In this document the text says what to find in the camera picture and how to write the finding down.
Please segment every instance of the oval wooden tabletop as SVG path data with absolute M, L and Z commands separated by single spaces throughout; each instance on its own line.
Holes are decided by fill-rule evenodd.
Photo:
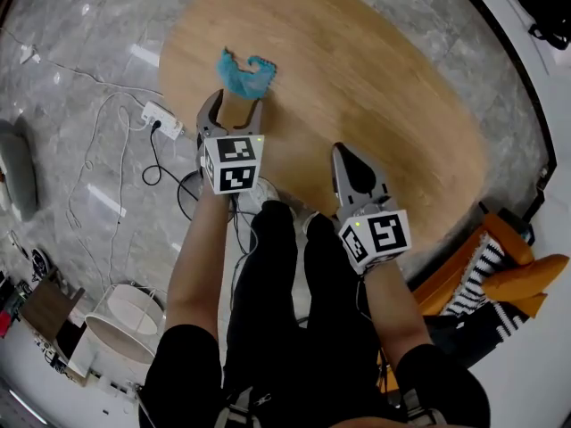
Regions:
M 379 161 L 409 213 L 415 250 L 467 213 L 486 172 L 472 115 L 429 61 L 361 0 L 194 0 L 167 40 L 160 67 L 168 105 L 195 132 L 196 113 L 222 87 L 227 47 L 274 62 L 264 98 L 262 175 L 332 215 L 330 154 L 342 141 Z M 250 103 L 226 93 L 219 122 L 241 125 Z

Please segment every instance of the person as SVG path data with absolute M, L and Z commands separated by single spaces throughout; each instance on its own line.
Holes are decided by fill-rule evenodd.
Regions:
M 230 200 L 205 181 L 170 279 L 166 331 L 140 392 L 142 428 L 490 426 L 483 388 L 432 344 L 394 262 L 365 276 L 366 299 L 357 306 L 360 279 L 333 222 L 320 214 L 304 225 L 311 305 L 307 328 L 298 326 L 294 216 L 263 179 L 255 198 L 255 250 L 236 284 L 223 385 L 218 312 Z M 378 388 L 381 344 L 400 407 Z M 240 408 L 244 395 L 249 403 Z M 233 404 L 238 414 L 226 421 Z

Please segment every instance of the blue cloth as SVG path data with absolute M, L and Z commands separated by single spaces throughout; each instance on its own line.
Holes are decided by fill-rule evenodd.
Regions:
M 256 65 L 259 68 L 257 71 L 240 70 L 233 55 L 224 49 L 217 70 L 230 92 L 246 100 L 256 100 L 262 98 L 268 91 L 271 81 L 276 76 L 276 65 L 257 55 L 248 59 L 248 65 Z

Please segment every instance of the white sneaker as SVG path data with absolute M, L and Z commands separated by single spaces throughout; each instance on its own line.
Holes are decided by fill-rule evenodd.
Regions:
M 256 188 L 250 192 L 252 201 L 261 209 L 261 205 L 268 200 L 276 200 L 279 202 L 279 195 L 276 187 L 274 187 L 267 179 L 258 177 Z
M 307 236 L 307 229 L 310 227 L 310 222 L 319 214 L 319 211 L 316 210 L 313 214 L 311 214 L 308 218 L 305 219 L 303 222 L 302 230 L 303 234 Z

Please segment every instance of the fiducial marker cube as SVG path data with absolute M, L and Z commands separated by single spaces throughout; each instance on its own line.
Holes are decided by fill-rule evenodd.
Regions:
M 378 263 L 397 258 L 412 247 L 406 210 L 348 218 L 339 237 L 359 274 Z
M 215 194 L 249 192 L 260 176 L 264 136 L 204 140 L 203 168 Z

